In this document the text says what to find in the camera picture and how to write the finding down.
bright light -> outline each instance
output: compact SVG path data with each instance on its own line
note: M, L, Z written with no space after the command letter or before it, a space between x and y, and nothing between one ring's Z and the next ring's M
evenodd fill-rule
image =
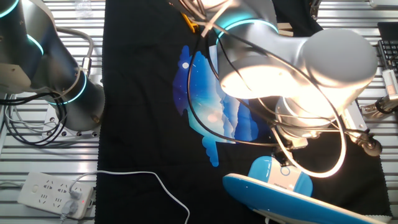
M69 101L66 101L66 102L63 102L64 105L67 104L67 103L71 103L71 102L75 101L75 99L77 99L84 92L84 90L86 88L86 84L87 84L87 77L86 77L86 75L83 75L83 76L85 77L85 84L83 85L83 88L81 89L79 94L77 94L73 99L71 99Z
M0 13L0 18L8 15L12 10L14 10L15 7L17 7L18 3L19 3L19 0L16 0L15 3L9 9L7 9L4 12Z
M43 47L33 37L31 37L29 34L27 34L27 38L29 40L31 40L40 49L40 51L42 52L42 55L43 55L44 54Z
M189 67L189 64L187 62L182 63L182 67L187 69Z
M290 97L298 90L291 74L281 68L257 65L240 68L239 73L242 77L233 71L220 79L223 91L235 98Z
M233 23L233 24L231 24L231 25L229 25L229 26L227 26L226 28L225 28L225 30L230 30L230 29L232 29L232 28L234 28L234 27L237 27L237 26L239 26L239 25L243 25L243 24L265 24L265 25L267 25L267 26L270 26L270 27L272 27L277 33L279 33L279 30L278 30L278 28L276 28L276 26L274 26L272 23L270 23L270 22L267 22L267 21L263 21L263 20L259 20L259 19L246 19L246 20L243 20L243 21L238 21L238 22L235 22L235 23ZM218 35L218 38L221 38L221 36L224 34L224 32L221 32L219 35Z

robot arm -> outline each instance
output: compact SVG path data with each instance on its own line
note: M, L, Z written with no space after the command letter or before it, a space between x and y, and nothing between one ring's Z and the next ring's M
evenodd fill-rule
M60 93L65 126L88 131L100 125L103 88L87 78L90 60L77 64L57 35L52 13L41 0L0 2L0 91ZM46 100L55 108L51 98Z
M181 2L191 4L188 0ZM343 29L323 30L308 38L284 37L278 33L271 0L224 1L229 4L225 10L220 2L203 1L204 8L209 9L206 17L192 11L206 27L212 26L213 16L217 17L218 76L225 93L240 99L281 96L275 113L279 124L286 125L277 125L277 132L288 140L291 149L307 146L308 138L317 138L339 116L347 129L356 130L350 133L342 129L353 142L365 149L381 148L366 132L363 119L357 119L362 117L354 102L377 69L376 54L364 38ZM352 52L359 52L359 57L352 57Z

white power strip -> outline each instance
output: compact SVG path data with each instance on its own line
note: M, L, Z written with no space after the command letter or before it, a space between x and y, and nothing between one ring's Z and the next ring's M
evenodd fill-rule
M18 203L61 215L65 203L74 200L68 192L72 183L72 180L30 172L19 194ZM81 219L85 216L87 206L92 203L90 198L93 188L77 182L72 190L81 192L82 195L76 200L78 210L68 218Z

black fabric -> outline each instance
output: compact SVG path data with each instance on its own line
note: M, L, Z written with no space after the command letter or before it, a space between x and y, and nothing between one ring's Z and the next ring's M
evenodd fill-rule
M398 22L378 22L377 27L383 40L398 40Z
M297 0L283 1L293 4ZM279 7L277 11L291 15ZM213 167L202 146L203 136L189 126L187 114L180 116L175 107L172 83L177 62L183 46L192 50L197 40L180 13L164 0L112 0L106 1L105 15L106 106L98 170L156 172L190 209L189 224L264 223L264 217L226 193L222 177L247 175L252 162L270 155L271 148L217 143L220 164ZM295 27L295 34L316 31L307 25L302 30ZM325 134L313 142L311 149L295 156L309 169L329 168L322 165L334 163L339 137ZM355 212L390 214L379 158L366 157L350 145L344 170L328 180L313 179L313 196ZM96 223L183 223L187 216L153 175L98 174L96 189Z

keyboard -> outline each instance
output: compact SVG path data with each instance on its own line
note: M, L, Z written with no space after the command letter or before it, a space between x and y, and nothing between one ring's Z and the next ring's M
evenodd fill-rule
M384 69L390 69L387 63L389 59L398 55L398 40L379 40L380 54ZM392 69L395 75L398 75L398 56L392 61Z

